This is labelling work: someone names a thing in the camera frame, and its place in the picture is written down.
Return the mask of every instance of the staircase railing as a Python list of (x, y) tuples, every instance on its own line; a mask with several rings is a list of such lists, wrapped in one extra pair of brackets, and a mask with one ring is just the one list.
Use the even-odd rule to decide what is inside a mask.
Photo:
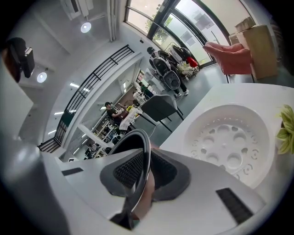
[[(92, 89), (103, 79), (103, 76), (113, 67), (117, 66), (121, 60), (126, 58), (129, 54), (134, 53), (134, 51), (129, 47), (129, 45), (124, 46), (119, 49), (117, 52), (113, 53), (108, 57), (104, 62), (102, 62), (91, 74), (83, 81), (79, 88), (74, 93), (73, 97), (70, 99), (68, 105), (66, 106), (63, 115), (57, 126), (55, 135), (51, 140), (53, 143), (58, 143), (61, 146), (65, 133), (68, 129), (69, 124), (71, 123), (74, 115), (77, 110), (84, 102), (88, 94)], [(48, 144), (50, 141), (40, 144), (38, 147), (41, 151), (46, 151), (48, 148), (44, 148), (45, 144)]]

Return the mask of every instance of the black slot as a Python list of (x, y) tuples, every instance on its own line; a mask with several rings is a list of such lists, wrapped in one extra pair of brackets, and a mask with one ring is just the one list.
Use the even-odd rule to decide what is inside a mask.
[(237, 224), (241, 224), (253, 216), (253, 213), (230, 188), (217, 190), (216, 193), (225, 204)]

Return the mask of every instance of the white countertop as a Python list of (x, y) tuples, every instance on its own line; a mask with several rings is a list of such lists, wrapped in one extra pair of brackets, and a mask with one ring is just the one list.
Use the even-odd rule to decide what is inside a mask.
[[(294, 89), (270, 84), (251, 83), (215, 86), (160, 146), (160, 149), (184, 155), (179, 145), (179, 140), (184, 138), (187, 129), (196, 117), (215, 106), (229, 103), (244, 105), (255, 110), (267, 124), (269, 135), (274, 137), (281, 125), (282, 119), (279, 117), (279, 113), (283, 104), (294, 107)], [(249, 231), (250, 227), (251, 229), (254, 228), (261, 220), (270, 215), (293, 178), (294, 156), (289, 154), (278, 156), (276, 152), (267, 176), (254, 189), (265, 200), (267, 205), (252, 218), (238, 226), (236, 228), (238, 232), (241, 230), (242, 233)], [(236, 229), (233, 229), (229, 234), (237, 232)]]

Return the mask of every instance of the glass door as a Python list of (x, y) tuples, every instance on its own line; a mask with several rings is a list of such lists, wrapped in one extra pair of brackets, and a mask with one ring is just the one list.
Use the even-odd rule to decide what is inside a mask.
[(193, 0), (181, 0), (175, 8), (190, 20), (208, 42), (229, 45), (220, 28)]
[(172, 31), (192, 52), (200, 67), (212, 64), (209, 54), (202, 48), (203, 44), (179, 19), (170, 14), (164, 23), (164, 26)]

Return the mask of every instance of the ceiling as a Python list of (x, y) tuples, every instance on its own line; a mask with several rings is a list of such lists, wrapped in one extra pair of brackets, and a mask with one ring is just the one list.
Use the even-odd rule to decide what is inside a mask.
[[(106, 2), (107, 0), (93, 0), (94, 8), (89, 11), (88, 17), (105, 15)], [(69, 75), (93, 51), (109, 41), (107, 17), (91, 21), (91, 30), (84, 34), (80, 28), (86, 21), (82, 15), (70, 20), (61, 5), (61, 0), (40, 0), (23, 15), (12, 30), (10, 38), (21, 37), (26, 41), (26, 46), (34, 50), (34, 72), (29, 79), (22, 75), (19, 82), (21, 88), (34, 102), (20, 132), (23, 140), (40, 144), (42, 134), (37, 136), (36, 133), (44, 129), (44, 123), (39, 119), (48, 121), (46, 117), (48, 115), (45, 113), (48, 109), (52, 109), (51, 105), (62, 91), (65, 82), (70, 79)], [(45, 70), (47, 80), (38, 83), (38, 74)], [(81, 77), (77, 76), (71, 78), (71, 81), (80, 83), (80, 79)], [(75, 90), (69, 91), (63, 97), (66, 103), (75, 92)]]

